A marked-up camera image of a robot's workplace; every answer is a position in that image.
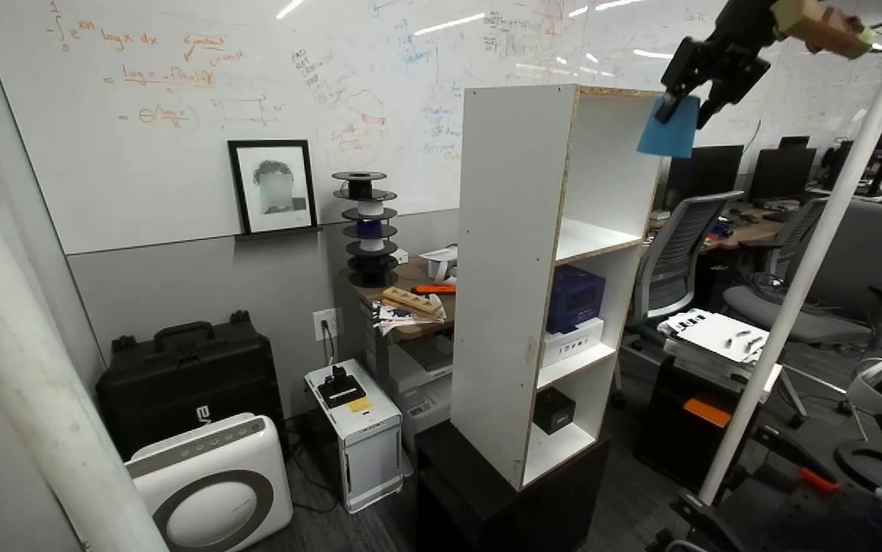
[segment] picture frame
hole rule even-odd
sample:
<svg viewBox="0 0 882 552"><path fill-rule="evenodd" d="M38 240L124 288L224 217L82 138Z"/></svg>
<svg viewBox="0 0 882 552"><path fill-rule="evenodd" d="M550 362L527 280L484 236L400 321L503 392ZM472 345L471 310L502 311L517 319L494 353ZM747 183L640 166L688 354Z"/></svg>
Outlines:
<svg viewBox="0 0 882 552"><path fill-rule="evenodd" d="M241 237L319 231L307 140L229 140Z"/></svg>

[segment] power outlet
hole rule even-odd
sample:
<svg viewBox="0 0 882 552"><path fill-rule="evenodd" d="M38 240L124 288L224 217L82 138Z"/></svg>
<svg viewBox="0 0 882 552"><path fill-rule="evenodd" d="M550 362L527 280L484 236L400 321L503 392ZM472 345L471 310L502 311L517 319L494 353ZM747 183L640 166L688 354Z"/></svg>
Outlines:
<svg viewBox="0 0 882 552"><path fill-rule="evenodd" d="M321 330L322 320L328 322L328 330L332 333L332 337L339 336L339 318L342 317L342 310L340 308L326 308L325 310L314 312L313 315L315 318L315 341L321 341L327 335Z"/></svg>

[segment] computer monitor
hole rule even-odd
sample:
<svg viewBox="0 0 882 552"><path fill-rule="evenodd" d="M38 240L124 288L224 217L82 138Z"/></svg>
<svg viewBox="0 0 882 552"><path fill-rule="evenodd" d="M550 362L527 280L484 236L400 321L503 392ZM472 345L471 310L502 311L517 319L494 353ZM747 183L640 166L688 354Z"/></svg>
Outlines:
<svg viewBox="0 0 882 552"><path fill-rule="evenodd" d="M693 148L689 159L672 159L665 182L665 209L676 209L686 198L730 192L737 182L744 146Z"/></svg>
<svg viewBox="0 0 882 552"><path fill-rule="evenodd" d="M780 150L786 150L789 147L808 147L808 141L811 139L811 136L784 136L781 138L781 143L778 144L778 148Z"/></svg>
<svg viewBox="0 0 882 552"><path fill-rule="evenodd" d="M749 202L798 198L805 193L814 161L814 147L760 150L750 182Z"/></svg>

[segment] keyboard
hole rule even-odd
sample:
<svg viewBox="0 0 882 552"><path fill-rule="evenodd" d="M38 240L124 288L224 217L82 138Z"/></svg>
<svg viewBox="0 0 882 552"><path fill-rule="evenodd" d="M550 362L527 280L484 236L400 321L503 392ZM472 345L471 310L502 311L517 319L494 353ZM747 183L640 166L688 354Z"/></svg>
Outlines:
<svg viewBox="0 0 882 552"><path fill-rule="evenodd" d="M762 218L771 222L788 222L793 216L795 216L795 211L771 211L764 213Z"/></svg>

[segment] blue sponge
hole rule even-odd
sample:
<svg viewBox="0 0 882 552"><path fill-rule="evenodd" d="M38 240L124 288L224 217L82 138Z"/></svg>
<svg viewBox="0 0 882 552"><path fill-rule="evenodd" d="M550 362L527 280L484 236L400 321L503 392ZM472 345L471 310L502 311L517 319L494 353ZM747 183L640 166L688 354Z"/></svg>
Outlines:
<svg viewBox="0 0 882 552"><path fill-rule="evenodd" d="M662 105L662 98L655 99L655 105L644 125L639 153L666 155L668 157L689 158L693 156L693 140L696 139L696 122L700 118L700 98L685 97L679 108L672 114L668 123L659 123L655 112Z"/></svg>

